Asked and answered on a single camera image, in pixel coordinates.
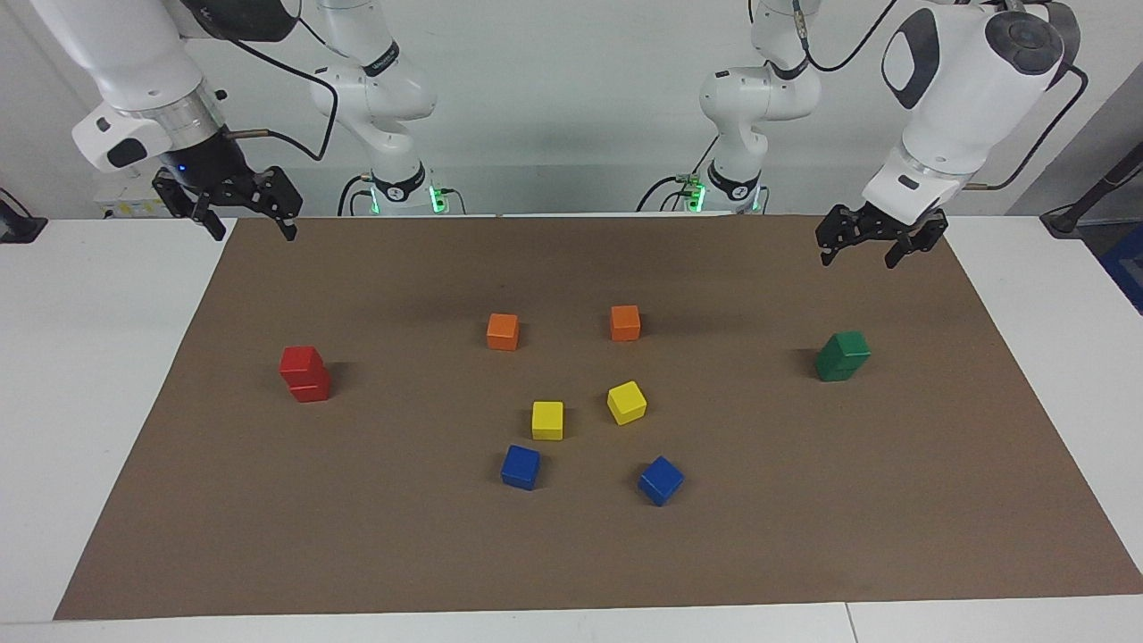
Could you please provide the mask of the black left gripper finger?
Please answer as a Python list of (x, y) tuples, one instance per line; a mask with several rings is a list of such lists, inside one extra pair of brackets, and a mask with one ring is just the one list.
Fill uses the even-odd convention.
[(894, 246), (885, 255), (886, 268), (897, 268), (910, 254), (932, 251), (948, 231), (948, 217), (944, 214), (932, 214), (916, 230), (903, 230), (897, 233)]
[(815, 239), (824, 267), (833, 264), (842, 249), (864, 243), (863, 215), (862, 209), (834, 206), (817, 224)]

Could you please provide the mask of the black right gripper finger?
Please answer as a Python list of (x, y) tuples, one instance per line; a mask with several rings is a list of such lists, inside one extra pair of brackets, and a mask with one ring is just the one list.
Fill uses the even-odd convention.
[(215, 241), (222, 241), (225, 238), (226, 228), (217, 214), (213, 211), (211, 196), (208, 192), (200, 192), (193, 198), (189, 196), (187, 191), (171, 174), (155, 174), (152, 187), (154, 187), (155, 195), (163, 201), (163, 207), (171, 212), (171, 217), (194, 222), (207, 231)]
[(269, 167), (246, 176), (241, 180), (241, 195), (246, 209), (269, 217), (278, 225), (285, 240), (293, 243), (303, 198), (281, 167)]

